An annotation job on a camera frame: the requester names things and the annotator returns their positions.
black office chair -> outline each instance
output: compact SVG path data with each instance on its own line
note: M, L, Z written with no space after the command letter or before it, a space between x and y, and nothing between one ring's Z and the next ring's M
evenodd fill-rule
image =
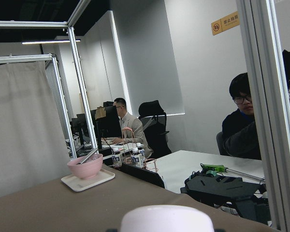
M144 102L139 107L139 119L148 145L154 150L151 158L157 159L171 154L167 143L166 113L159 101Z
M230 155L226 152L226 150L224 149L224 147L223 147L222 131L219 132L219 133L216 135L216 140L217 140L217 145L218 145L219 153L220 153L222 156L230 156Z

pink bowl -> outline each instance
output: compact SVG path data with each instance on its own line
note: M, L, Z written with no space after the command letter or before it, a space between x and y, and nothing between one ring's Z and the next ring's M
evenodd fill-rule
M103 164L103 155L94 154L86 163L78 164L85 157L79 157L68 162L68 167L73 175L81 179L94 177L101 169Z

curtain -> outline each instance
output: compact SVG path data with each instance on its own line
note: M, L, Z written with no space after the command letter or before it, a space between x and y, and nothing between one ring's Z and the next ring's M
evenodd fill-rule
M45 62L0 65L0 196L69 174Z

young man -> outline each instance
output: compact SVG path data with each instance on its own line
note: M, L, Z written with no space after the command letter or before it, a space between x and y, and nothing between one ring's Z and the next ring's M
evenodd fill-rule
M128 143L142 143L144 145L143 149L145 151L146 158L149 158L152 154L152 149L148 146L145 134L143 132L142 122L135 116L129 114L126 107L126 101L123 98L116 98L114 100L114 106L116 106L118 116L120 117L120 126L123 129L124 127L129 127L133 130L135 140L132 141L131 133L127 132L127 138L125 141ZM113 140L114 144L122 142L122 138L115 138Z
M231 81L229 93L238 109L222 122L224 149L230 156L261 160L247 73Z

man in beige blazer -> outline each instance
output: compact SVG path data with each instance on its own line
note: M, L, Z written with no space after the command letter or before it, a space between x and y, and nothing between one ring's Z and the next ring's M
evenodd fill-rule
M149 158L153 153L153 150L148 146L145 134L143 131L142 122L135 116L129 114L126 107L126 101L123 98L116 98L114 100L114 106L116 106L118 116L120 117L121 128L129 127L133 130L135 140L132 139L132 135L127 131L127 138L125 139L128 143L141 143L144 145L143 149L145 151L146 158ZM122 142L122 138L114 138L113 143L117 144Z

